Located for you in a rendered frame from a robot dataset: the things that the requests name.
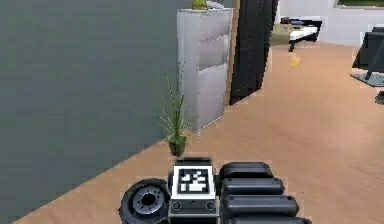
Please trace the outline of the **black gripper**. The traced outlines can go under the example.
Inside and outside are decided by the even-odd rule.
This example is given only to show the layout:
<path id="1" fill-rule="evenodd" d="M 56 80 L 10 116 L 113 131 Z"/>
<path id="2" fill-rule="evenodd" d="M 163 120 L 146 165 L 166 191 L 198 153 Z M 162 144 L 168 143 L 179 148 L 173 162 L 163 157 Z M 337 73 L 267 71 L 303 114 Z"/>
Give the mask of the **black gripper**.
<path id="1" fill-rule="evenodd" d="M 148 178 L 133 184 L 118 209 L 122 224 L 168 224 L 170 195 L 167 182 Z"/>

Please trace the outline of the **window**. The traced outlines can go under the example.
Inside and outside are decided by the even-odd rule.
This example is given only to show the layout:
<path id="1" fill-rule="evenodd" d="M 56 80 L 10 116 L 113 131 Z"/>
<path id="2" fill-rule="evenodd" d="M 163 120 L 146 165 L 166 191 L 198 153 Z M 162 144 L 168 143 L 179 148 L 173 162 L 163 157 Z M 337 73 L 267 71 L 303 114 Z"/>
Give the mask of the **window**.
<path id="1" fill-rule="evenodd" d="M 384 9 L 384 0 L 335 0 L 335 6 L 359 9 Z"/>

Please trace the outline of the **white shelf cupboard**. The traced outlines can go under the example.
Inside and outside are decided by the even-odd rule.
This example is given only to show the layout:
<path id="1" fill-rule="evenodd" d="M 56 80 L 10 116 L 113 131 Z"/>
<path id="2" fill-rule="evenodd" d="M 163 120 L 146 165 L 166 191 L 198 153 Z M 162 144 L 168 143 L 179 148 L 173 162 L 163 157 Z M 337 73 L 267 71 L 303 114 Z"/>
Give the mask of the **white shelf cupboard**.
<path id="1" fill-rule="evenodd" d="M 223 115 L 232 17 L 232 8 L 177 11 L 180 92 L 195 131 Z"/>

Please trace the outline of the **black room door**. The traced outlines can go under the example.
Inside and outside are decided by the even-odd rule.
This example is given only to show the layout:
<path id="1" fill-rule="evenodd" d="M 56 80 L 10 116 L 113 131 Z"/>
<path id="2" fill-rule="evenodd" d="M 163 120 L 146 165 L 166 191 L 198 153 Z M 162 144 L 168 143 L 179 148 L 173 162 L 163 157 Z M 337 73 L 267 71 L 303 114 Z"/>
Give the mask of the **black room door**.
<path id="1" fill-rule="evenodd" d="M 279 0 L 240 0 L 229 104 L 261 89 Z"/>

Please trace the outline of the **black low table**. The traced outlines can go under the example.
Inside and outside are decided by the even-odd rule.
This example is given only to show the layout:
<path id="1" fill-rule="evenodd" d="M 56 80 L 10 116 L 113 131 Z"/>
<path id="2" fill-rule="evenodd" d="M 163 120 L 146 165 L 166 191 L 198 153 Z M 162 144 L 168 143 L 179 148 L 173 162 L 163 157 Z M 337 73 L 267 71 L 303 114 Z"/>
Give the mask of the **black low table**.
<path id="1" fill-rule="evenodd" d="M 322 21 L 283 17 L 280 19 L 280 24 L 290 25 L 292 28 L 289 34 L 289 51 L 293 52 L 295 45 L 301 41 L 317 41 Z"/>

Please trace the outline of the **green house plant in pot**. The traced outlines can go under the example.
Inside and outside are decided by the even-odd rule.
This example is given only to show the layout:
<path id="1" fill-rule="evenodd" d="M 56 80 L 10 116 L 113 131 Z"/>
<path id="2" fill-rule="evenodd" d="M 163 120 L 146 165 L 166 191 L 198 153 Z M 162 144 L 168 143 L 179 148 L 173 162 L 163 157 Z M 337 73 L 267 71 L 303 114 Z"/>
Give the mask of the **green house plant in pot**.
<path id="1" fill-rule="evenodd" d="M 159 107 L 159 112 L 150 109 L 156 118 L 157 125 L 163 129 L 163 139 L 168 144 L 174 157 L 181 157 L 186 148 L 187 136 L 184 132 L 197 119 L 197 116 L 186 120 L 185 95 L 178 87 L 173 87 L 170 77 L 164 75 L 167 84 L 167 94 L 152 99 Z"/>

